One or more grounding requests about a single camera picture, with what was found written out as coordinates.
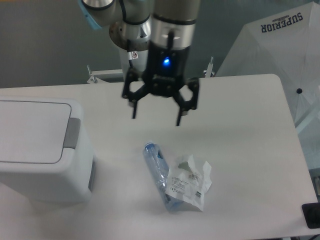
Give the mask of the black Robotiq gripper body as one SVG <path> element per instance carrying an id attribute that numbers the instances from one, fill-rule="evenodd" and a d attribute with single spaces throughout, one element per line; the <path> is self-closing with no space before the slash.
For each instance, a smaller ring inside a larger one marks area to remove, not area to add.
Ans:
<path id="1" fill-rule="evenodd" d="M 171 97 L 185 84 L 184 72 L 190 48 L 168 49 L 149 43 L 144 83 L 149 93 Z"/>

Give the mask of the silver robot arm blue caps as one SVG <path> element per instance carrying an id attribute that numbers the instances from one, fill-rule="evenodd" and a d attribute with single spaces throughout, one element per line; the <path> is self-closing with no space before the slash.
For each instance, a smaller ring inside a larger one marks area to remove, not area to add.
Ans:
<path id="1" fill-rule="evenodd" d="M 195 110 L 200 81 L 184 76 L 200 9 L 198 0 L 81 0 L 94 29 L 125 51 L 122 97 L 136 109 L 148 94 L 173 98 L 178 117 Z"/>

